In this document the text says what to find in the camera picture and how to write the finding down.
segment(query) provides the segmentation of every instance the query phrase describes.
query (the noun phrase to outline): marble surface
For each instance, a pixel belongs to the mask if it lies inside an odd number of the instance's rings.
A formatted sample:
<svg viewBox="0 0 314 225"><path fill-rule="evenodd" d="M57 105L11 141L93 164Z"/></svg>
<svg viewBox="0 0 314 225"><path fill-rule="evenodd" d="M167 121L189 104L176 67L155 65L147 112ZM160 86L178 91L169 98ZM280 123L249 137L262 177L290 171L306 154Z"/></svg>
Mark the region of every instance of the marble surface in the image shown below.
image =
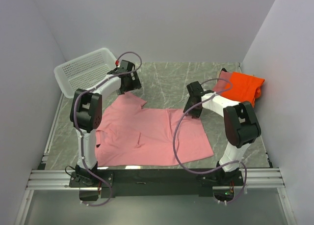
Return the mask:
<svg viewBox="0 0 314 225"><path fill-rule="evenodd" d="M202 82L216 78L222 68L228 71L240 72L238 63L206 63L206 62L148 62L138 71L142 88L133 93L146 100L145 108L183 108L188 99L186 85L193 81ZM215 81L204 84L204 89L211 89ZM106 99L109 106L117 97L116 93ZM56 130L45 169L64 169L67 165L75 166L78 160L78 142L75 129L69 120L72 99L63 97ZM209 110L203 110L201 121L209 139L214 156L186 163L189 168L214 168L222 157L227 139L224 131L224 121L221 116ZM261 137L246 151L243 162L249 168L268 168L268 156ZM126 166L111 167L124 169ZM173 169L173 167L142 166L142 169Z"/></svg>

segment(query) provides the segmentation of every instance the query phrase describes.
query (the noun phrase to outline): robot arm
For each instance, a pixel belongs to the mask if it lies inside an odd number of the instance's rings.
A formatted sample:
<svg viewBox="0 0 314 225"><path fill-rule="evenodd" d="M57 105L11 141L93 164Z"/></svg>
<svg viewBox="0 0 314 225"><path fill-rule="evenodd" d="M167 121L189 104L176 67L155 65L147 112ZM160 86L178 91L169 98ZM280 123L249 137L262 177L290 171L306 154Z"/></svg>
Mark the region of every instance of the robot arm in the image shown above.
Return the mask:
<svg viewBox="0 0 314 225"><path fill-rule="evenodd" d="M129 61L121 61L120 67L109 72L106 77L98 84L93 86L93 92L87 93L81 97L78 102L78 107L74 110L75 101L78 96L85 92L83 89L75 91L72 103L70 120L74 123L74 111L77 114L77 121L80 130L83 132L83 150L84 160L90 170L97 169L97 159L95 156L96 145L96 129L102 120L102 106L105 100L111 93L117 92L118 95L124 94L127 91L141 88L141 83L136 72L128 75L121 75L118 77L110 78L110 76L118 75L119 73L129 72L134 68L134 64ZM108 80L102 86L98 87L104 80ZM76 166L77 174L84 177L89 177L89 174L84 173L84 164L82 161L81 153L81 133L76 130L78 136L78 163Z"/></svg>
<svg viewBox="0 0 314 225"><path fill-rule="evenodd" d="M211 90L203 90L199 82L193 82L186 86L189 92L189 99L184 112L201 101L216 95ZM231 161L241 161L247 148L261 135L261 128L250 102L232 101L216 95L211 100L192 109L189 114L199 118L202 109L214 111L224 117L225 132L228 139L224 155L217 163L217 166ZM238 170L239 165L230 164L223 167L224 172Z"/></svg>

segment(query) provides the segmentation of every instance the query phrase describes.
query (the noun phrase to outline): white backdrop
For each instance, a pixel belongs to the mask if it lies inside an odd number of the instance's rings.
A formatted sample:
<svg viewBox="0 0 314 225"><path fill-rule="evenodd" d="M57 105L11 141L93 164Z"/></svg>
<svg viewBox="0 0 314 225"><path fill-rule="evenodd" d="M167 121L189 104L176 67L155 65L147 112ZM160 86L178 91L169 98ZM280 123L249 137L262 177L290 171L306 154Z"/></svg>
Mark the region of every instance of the white backdrop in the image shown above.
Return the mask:
<svg viewBox="0 0 314 225"><path fill-rule="evenodd" d="M256 104L263 139L300 225L314 223L313 9L313 0L276 0L243 62L266 79Z"/></svg>
<svg viewBox="0 0 314 225"><path fill-rule="evenodd" d="M64 62L32 0L0 0L0 224L14 223L45 149Z"/></svg>
<svg viewBox="0 0 314 225"><path fill-rule="evenodd" d="M34 0L67 60L101 47L144 61L242 62L274 0Z"/></svg>

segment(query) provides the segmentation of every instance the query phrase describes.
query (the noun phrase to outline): pink t-shirt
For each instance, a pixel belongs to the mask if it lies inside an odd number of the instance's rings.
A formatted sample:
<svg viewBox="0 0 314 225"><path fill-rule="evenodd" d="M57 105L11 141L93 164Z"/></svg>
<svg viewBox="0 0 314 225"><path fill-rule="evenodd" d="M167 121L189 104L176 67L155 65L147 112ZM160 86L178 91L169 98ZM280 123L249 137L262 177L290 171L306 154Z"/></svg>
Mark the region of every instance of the pink t-shirt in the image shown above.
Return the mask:
<svg viewBox="0 0 314 225"><path fill-rule="evenodd" d="M142 109L145 103L127 92L105 110L96 131L99 166L178 164L172 139L183 111ZM182 163L213 156L199 119L183 119L176 136L176 149Z"/></svg>

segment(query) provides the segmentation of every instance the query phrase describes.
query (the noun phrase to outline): purple cable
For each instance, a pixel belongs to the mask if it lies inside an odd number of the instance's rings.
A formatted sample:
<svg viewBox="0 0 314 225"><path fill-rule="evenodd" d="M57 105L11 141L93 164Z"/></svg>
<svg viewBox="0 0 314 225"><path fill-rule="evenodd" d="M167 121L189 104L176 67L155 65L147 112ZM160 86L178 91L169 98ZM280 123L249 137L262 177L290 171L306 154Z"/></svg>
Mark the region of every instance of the purple cable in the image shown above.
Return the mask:
<svg viewBox="0 0 314 225"><path fill-rule="evenodd" d="M84 159L84 134L83 134L82 130L79 128L76 110L78 109L79 100L81 99L81 97L82 97L83 95L85 95L85 94L87 94L87 93L89 93L89 92L94 91L95 89L99 88L100 86L102 86L103 84L105 84L105 83L106 83L107 81L109 81L110 79L113 79L113 78L118 77L118 76L120 76L120 75L125 75L125 74L133 73L133 72L137 71L137 70L142 66L142 58L141 58L137 53L135 53L135 52L124 52L123 54L121 54L121 55L118 57L117 60L119 60L119 59L120 59L122 56L124 56L125 54L134 54L134 55L136 55L136 56L139 58L139 60L140 60L139 66L138 66L136 69L132 70L132 71L124 72L124 73L121 73L121 74L116 74L116 75L110 76L108 79L105 79L105 80L103 80L100 84L98 84L98 85L96 86L96 88L92 88L92 89L89 89L89 90L86 90L86 91L82 92L82 93L77 97L77 99L75 100L75 103L74 103L73 119L74 119L75 128L79 131L79 133L80 133L80 135L81 135L81 138L80 138L80 151L81 151L81 157L82 157L83 165L84 165L86 171L87 171L90 175L92 175L93 177L97 178L97 179L100 180L101 182L105 183L105 184L109 187L109 189L110 189L110 194L109 194L109 197L108 197L108 199L107 199L106 201L104 201L103 203L100 203L100 204L89 204L89 203L83 201L82 203L83 203L83 204L86 204L87 206L97 207L97 206L102 206L102 205L104 205L104 204L107 204L107 203L110 201L110 199L112 198L112 193L113 193L113 192L112 192L111 185L110 185L109 183L107 183L105 180L103 180L101 177L98 177L98 176L97 176L96 174L94 174L91 170L89 170L89 168L88 168L88 166L87 166L87 164L86 164L86 162L85 162L85 159Z"/></svg>
<svg viewBox="0 0 314 225"><path fill-rule="evenodd" d="M229 83L229 84L230 84L230 87L229 87L228 89L219 91L219 92L217 92L216 94L214 94L213 96L211 96L210 98L208 98L208 99L206 99L206 100L204 100L204 101L201 101L201 102L199 102L199 103L193 105L193 106L190 107L186 112L184 112L184 114L181 116L181 118L180 118L180 120L179 120L179 122L178 122L178 124L177 124L177 126L176 126L176 129L175 129L175 131L174 131L174 133L173 133L172 146L173 146L173 152L174 152L174 154L175 154L176 160L178 161L179 165L180 165L183 169L185 169L186 171L188 171L188 172L190 172L190 173L194 173L194 174L207 174L207 173L215 172L215 171L221 169L222 167L227 166L227 165L230 165L230 164L235 164L235 163L240 163L240 164L242 164L243 167L244 167L244 171L245 171L245 177L244 177L243 187L241 188L241 191L236 195L236 197L234 197L232 200L230 200L230 201L227 202L227 203L231 203L231 202L235 201L236 199L238 199L239 196L240 196L240 195L243 193L243 191L244 191L244 187L245 187L245 184L246 184L246 178L247 178L247 168L246 168L246 166L245 166L245 164L244 164L243 162L238 161L238 160L235 160L235 161L231 161L231 162L225 163L225 164L223 164L223 165L220 165L220 166L218 166L218 167L216 167L216 168L214 168L214 169L211 169L211 170L207 170L207 171L204 171L204 172L198 172L198 171L190 170L190 169L188 169L187 167L185 167L185 166L181 163L180 159L178 158L177 152L176 152L176 135L177 135L178 128L179 128L179 126L180 126L180 124L181 124L183 118L184 118L192 109L194 109L195 107L197 107L197 106L199 106L199 105L205 103L206 101L210 101L210 100L213 99L217 94L219 95L220 93L222 93L222 92L224 92L224 91L229 91L229 90L232 88L232 83L231 83L229 80L221 79L221 78L209 79L209 80L207 80L207 81L205 81L205 82L202 82L202 84L204 84L204 83L206 83L206 82L209 82L209 81L213 81L213 80L223 80L223 81Z"/></svg>

